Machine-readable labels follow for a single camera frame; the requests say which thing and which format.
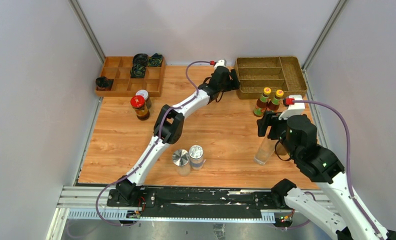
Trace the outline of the clear oil bottle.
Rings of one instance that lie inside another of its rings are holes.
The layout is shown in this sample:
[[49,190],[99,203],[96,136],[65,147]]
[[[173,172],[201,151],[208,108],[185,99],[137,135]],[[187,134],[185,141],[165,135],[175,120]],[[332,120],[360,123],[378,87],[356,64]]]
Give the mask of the clear oil bottle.
[[259,165],[265,165],[274,154],[277,142],[277,140],[271,139],[268,136],[263,137],[263,140],[254,156],[254,161]]

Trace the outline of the woven wicker divided tray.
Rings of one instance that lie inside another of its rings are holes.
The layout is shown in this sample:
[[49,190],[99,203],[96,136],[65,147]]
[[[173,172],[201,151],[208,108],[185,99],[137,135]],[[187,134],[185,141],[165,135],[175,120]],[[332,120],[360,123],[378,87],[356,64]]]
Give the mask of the woven wicker divided tray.
[[234,63],[241,100],[256,100],[265,87],[272,92],[305,96],[308,90],[301,64],[296,56],[238,57]]

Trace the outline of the brownish glass oil bottle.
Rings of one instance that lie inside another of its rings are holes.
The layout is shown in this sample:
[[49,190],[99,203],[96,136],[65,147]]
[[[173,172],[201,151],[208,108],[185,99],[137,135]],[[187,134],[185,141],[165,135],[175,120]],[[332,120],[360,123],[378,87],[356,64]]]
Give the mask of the brownish glass oil bottle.
[[275,151],[276,151],[276,154],[279,156],[287,156],[288,155],[286,149],[283,147],[283,145],[280,142],[277,143],[277,146],[275,147]]

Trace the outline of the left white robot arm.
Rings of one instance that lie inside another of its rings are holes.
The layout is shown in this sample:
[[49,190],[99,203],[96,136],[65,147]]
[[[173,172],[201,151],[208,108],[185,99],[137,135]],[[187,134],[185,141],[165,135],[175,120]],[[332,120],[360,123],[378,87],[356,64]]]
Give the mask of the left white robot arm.
[[153,127],[153,136],[135,165],[117,180],[115,188],[126,206],[135,206],[139,190],[149,171],[166,149],[181,137],[185,120],[211,102],[219,102],[223,93],[238,90],[240,81],[235,69],[216,66],[210,77],[196,87],[195,92],[173,106],[164,105]]

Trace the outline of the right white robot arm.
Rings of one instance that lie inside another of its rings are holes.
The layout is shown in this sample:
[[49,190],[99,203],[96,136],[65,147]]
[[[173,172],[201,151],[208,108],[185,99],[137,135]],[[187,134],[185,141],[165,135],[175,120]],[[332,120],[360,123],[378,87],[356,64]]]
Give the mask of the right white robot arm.
[[338,213],[324,208],[286,178],[271,188],[276,208],[299,211],[333,240],[396,240],[396,231],[382,226],[358,202],[357,195],[351,195],[345,167],[330,149],[318,144],[317,127],[305,114],[282,119],[280,113],[266,112],[256,123],[258,136],[282,144],[300,172],[319,186]]

